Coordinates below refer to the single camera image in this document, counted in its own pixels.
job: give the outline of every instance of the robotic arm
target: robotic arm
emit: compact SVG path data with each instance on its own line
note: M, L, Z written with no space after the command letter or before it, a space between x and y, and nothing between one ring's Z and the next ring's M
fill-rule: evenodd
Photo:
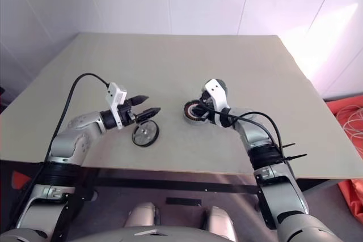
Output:
M254 168L259 206L267 227L277 229L281 242L341 242L321 221L309 215L282 147L278 147L270 133L254 120L253 111L230 108L226 95L224 82L211 79L202 89L200 99L185 105L184 114L193 124L209 121L221 127L232 127L239 133Z
M84 176L81 165L88 150L107 130L141 123L160 111L160 108L150 108L134 114L132 106L143 103L148 97L126 100L126 90L115 83L107 86L106 101L110 109L78 116L57 134L31 194L16 217L15 229L4 233L1 239L64 241L72 219L87 200L81 187Z

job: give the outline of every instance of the white wall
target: white wall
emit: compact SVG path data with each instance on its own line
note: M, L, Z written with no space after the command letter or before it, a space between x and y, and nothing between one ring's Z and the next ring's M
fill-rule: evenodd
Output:
M1 0L13 100L78 32L278 34L323 97L363 91L363 0Z

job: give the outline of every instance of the beige tabletop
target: beige tabletop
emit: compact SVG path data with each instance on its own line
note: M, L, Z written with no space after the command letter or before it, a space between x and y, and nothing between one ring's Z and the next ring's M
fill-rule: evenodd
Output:
M267 113L283 143L296 143L287 156L308 154L292 161L297 177L363 177L363 161L277 36L81 34L1 114L1 159L43 160L70 86L85 72L123 85L128 97L150 96L136 113L162 110L153 118L161 133L152 146L133 144L135 125L113 129L89 151L84 166L252 174L236 132L183 119L183 105L199 97L208 79L221 78L231 107ZM82 79L63 128L77 115L106 110L104 97L104 85Z

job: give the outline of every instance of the black cable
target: black cable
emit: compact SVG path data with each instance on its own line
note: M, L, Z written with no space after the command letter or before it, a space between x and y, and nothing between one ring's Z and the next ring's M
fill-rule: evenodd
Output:
M264 131L265 131L265 133L267 134L267 136L269 136L270 137L270 139L271 139L271 141L272 141L272 143L274 144L274 145L276 145L276 142L275 142L275 140L273 139L273 137L272 137L272 135L271 135L271 133L263 126L263 125L261 125L261 124L259 124L259 123L257 123L257 122L255 122L255 121L252 121L252 120L249 120L249 119L246 119L246 118L243 118L243 116L248 116L249 114L259 114L259 115L261 115L261 116L264 116L264 117L266 117L267 119L268 119L268 121L272 124L272 126L273 126L273 128L274 128L274 130L275 130L275 132L276 132L276 135L277 135L277 140L278 140L278 150L280 151L280 154L281 154L281 156L282 156L282 158L284 158L284 162L285 162L285 164L287 164L287 166L288 166L288 168L289 168L289 170L290 170L290 172L291 172L291 174L293 175L293 178L296 180L296 178L295 178L295 174L294 174L294 171L293 171L293 169L292 169L292 167L291 167L291 165L290 165L290 163L289 163L289 159L288 158L286 158L285 157L285 155L284 155L284 151L282 150L282 140L281 140L281 134L280 134L280 131L278 130L278 127L277 127L277 125L276 125L276 123L272 120L272 118L271 117L269 117L267 114L265 114L265 113L262 113L262 112L255 112L255 111L253 111L253 112L248 112L248 113L244 113L244 114L242 114L242 115L240 115L240 116L234 116L234 115L232 115L232 114L228 114L228 113L222 113L222 112L219 112L219 111L215 111L214 109L210 109L209 107L207 107L206 105L204 105L202 102L200 102L199 103L199 106L201 106L202 108L204 108L205 110L207 110L207 111L210 111L210 112L212 112L212 113L216 113L216 114L218 114L218 115L220 115L220 116L226 116L226 117L231 117L231 118L234 118L235 120L229 125L229 126L233 126L238 120L241 120L241 121L245 121L245 122L248 122L248 123L251 123L251 124L254 124L254 125L256 125L256 126L258 126L258 127L260 127L261 129L263 129Z
M268 121L273 126L273 129L275 130L275 133L276 133L276 136L277 136L277 141L278 141L278 149L280 150L281 154L284 154L284 152L282 151L281 134L280 134L280 131L278 130L278 127L277 127L276 123L274 122L274 120L271 117L269 117L267 114L265 114L263 112L257 112L257 111L252 111L252 112L244 113L244 114L240 115L239 117L248 116L249 114L258 114L258 115L264 116L265 118L268 119ZM233 126L233 124L235 124L236 122L237 122L237 120L234 120L231 123L230 126Z
M220 115L220 116L226 116L226 117L235 118L236 120L245 121L245 122L248 122L248 123L254 124L254 125L256 125L257 127L260 127L261 129L263 129L263 130L264 130L264 132L267 134L267 136L271 139L271 141L273 142L273 144L274 144L274 145L276 145L276 142L275 142L275 140L273 139L273 137L272 137L271 133L268 131L268 129L266 129L263 125L261 125L261 124L259 124L259 123L255 122L255 121L253 121L253 120L249 120L249 119L243 118L243 116L246 116L246 115L250 114L250 112L249 112L249 113L244 113L244 114L242 114L241 116L234 116L233 114L222 113L222 112L219 112L219 111L215 111L214 109L210 109L209 107L205 106L203 103L200 103L200 104L199 104L199 106L201 106L202 108L204 108L204 109L205 109L205 110L207 110L207 111L210 111L210 112L212 112L212 113L216 113L216 114L218 114L218 115Z
M46 162L48 161L48 158L49 158L49 154L50 154L50 150L52 148L52 143L53 143L53 140L55 139L55 137L57 136L58 132L59 132L59 129L63 123L63 120L64 120L64 117L67 113L67 110L68 110L68 107L69 107L69 104L70 104L70 100L72 98L72 95L73 95L73 92L74 92L74 89L77 85L77 83L79 82L80 79L82 79L83 77L85 76L93 76L97 79L99 79L103 84L106 85L106 87L108 88L109 86L109 83L107 83L104 79L102 79L100 76L96 75L96 74L93 74L93 73L84 73L82 75L80 75L77 79L75 79L75 81L73 82L72 84L72 87L69 91L69 94L68 94L68 97L67 97L67 101L66 101L66 104L64 105L64 108L63 108L63 112L61 114L61 117L58 121L58 124L56 126L56 129L54 130L54 133L53 133L53 136L52 136L52 139L50 140L50 143L49 143L49 146L48 146L48 150L47 150L47 153L45 155L45 158L44 158L44 161L40 163L40 168L39 170L36 172L36 174L34 175L34 177L32 178L32 180L30 181L26 191L24 192L23 194L23 197L22 199L19 201L18 205L16 206L15 210L14 210L14 213L13 213L13 216L9 222L9 225L7 226L7 230L9 230L11 228L11 226L13 225L13 222L15 221L15 218L18 216L18 213L20 212L20 209L22 208L24 202L29 198L29 195L31 193L31 190L33 189L34 185L35 185L35 182L36 180L38 179L39 175L41 174L41 172L43 171L44 167L45 167L45 164Z

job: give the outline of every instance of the floor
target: floor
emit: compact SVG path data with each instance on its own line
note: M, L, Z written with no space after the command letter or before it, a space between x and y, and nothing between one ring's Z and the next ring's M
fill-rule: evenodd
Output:
M9 214L9 203L14 194L6 187L3 180L8 176L5 167L1 169L2 191L2 228ZM135 179L186 180L205 182L238 182L252 184L252 177L207 175L192 173L115 171L102 172L101 176L124 177ZM128 212L141 202L153 202L161 212L161 222L167 226L189 226L199 228L204 210L218 206L226 210L234 222L241 242L278 241L276 231L267 229L258 212L257 198L248 194L230 194L214 192L186 192L175 190L137 189L98 187L99 196L94 202L86 202L83 210L73 222L68 240L92 233L112 230L123 226ZM200 199L201 206L182 206L166 204L167 197ZM344 242L362 241L363 225L350 213L339 187L308 192L306 199L310 213L319 218Z

